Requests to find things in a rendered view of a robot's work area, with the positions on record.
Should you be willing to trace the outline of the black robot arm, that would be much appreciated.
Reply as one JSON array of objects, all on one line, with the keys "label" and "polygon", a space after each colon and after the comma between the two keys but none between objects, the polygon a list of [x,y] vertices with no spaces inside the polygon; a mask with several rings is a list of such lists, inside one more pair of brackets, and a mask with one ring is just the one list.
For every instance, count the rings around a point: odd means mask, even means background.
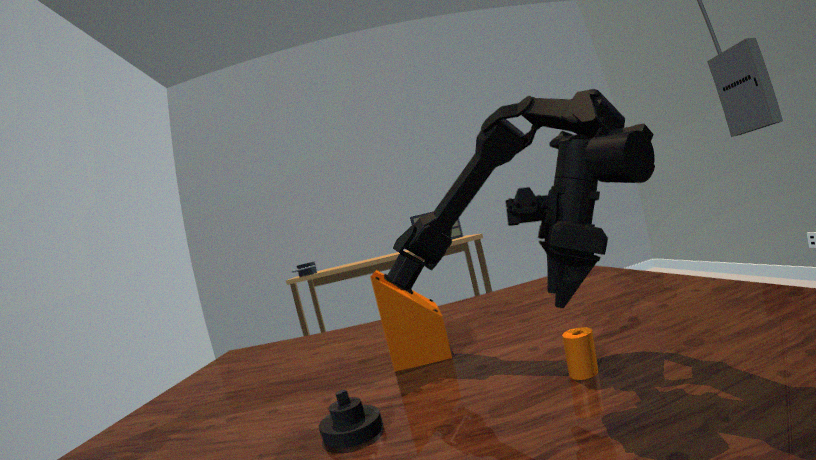
[{"label": "black robot arm", "polygon": [[[525,135],[507,120],[520,115],[533,124]],[[549,142],[550,147],[558,149],[554,178],[596,184],[644,183],[655,168],[651,143],[654,134],[644,123],[627,128],[624,123],[625,117],[596,89],[579,91],[570,100],[527,96],[518,104],[495,110],[481,126],[472,160],[434,212],[420,217],[396,240],[393,249],[400,254],[384,279],[413,294],[412,287],[423,267],[432,271],[443,258],[452,244],[453,225],[491,172],[530,146],[542,126],[577,134],[561,131]],[[555,224],[554,188],[552,185],[547,196],[537,196],[530,188],[518,188],[515,199],[506,200],[509,226],[540,220],[547,227]]]}]

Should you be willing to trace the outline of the orange cylinder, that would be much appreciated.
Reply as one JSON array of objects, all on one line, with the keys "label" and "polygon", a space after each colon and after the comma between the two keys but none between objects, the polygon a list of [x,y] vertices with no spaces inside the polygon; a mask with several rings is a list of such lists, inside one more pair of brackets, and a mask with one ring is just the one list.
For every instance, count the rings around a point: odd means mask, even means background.
[{"label": "orange cylinder", "polygon": [[585,380],[598,373],[592,329],[574,328],[563,333],[569,377]]}]

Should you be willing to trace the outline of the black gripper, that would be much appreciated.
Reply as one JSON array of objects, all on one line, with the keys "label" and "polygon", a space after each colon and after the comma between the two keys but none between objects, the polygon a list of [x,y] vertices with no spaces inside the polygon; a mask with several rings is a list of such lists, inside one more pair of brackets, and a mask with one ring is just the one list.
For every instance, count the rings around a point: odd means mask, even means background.
[{"label": "black gripper", "polygon": [[600,257],[608,236],[592,224],[598,185],[565,177],[554,178],[557,192],[555,224],[539,226],[539,241],[547,255],[547,291],[556,293],[555,306],[564,308]]}]

